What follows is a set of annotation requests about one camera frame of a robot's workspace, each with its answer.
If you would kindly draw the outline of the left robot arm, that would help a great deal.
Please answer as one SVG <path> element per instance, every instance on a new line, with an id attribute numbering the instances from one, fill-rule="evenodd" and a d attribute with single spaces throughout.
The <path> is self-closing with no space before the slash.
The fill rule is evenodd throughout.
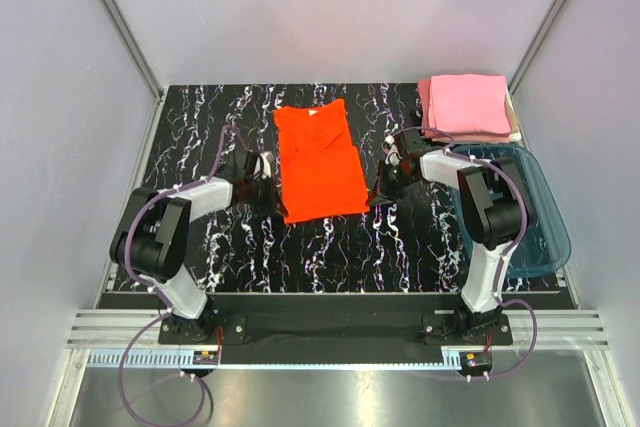
<path id="1" fill-rule="evenodd" d="M 166 305 L 165 342 L 204 344 L 222 335 L 213 301 L 184 265 L 189 227 L 238 204 L 263 216 L 287 216 L 274 166 L 270 152 L 233 151 L 227 161 L 214 163 L 211 175 L 190 184 L 162 190 L 138 187 L 131 192 L 109 255 Z"/>

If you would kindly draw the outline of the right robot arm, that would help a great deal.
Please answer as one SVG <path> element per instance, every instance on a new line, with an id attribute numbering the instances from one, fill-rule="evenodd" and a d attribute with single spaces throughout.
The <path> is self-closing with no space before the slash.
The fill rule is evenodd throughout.
<path id="1" fill-rule="evenodd" d="M 507 269 L 533 216 L 514 162 L 458 153 L 451 143 L 429 145 L 416 127 L 387 136 L 383 151 L 366 204 L 396 203 L 405 188 L 417 182 L 443 184 L 458 192 L 463 226 L 473 244 L 467 280 L 453 313 L 438 327 L 425 326 L 426 337 L 483 342 L 500 328 Z"/>

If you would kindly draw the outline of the orange t-shirt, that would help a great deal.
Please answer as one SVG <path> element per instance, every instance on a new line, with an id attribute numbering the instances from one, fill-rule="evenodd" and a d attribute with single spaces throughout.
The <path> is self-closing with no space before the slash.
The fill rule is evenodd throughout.
<path id="1" fill-rule="evenodd" d="M 284 106 L 274 112 L 274 121 L 285 223 L 368 210 L 364 170 L 343 99 L 309 108 Z"/>

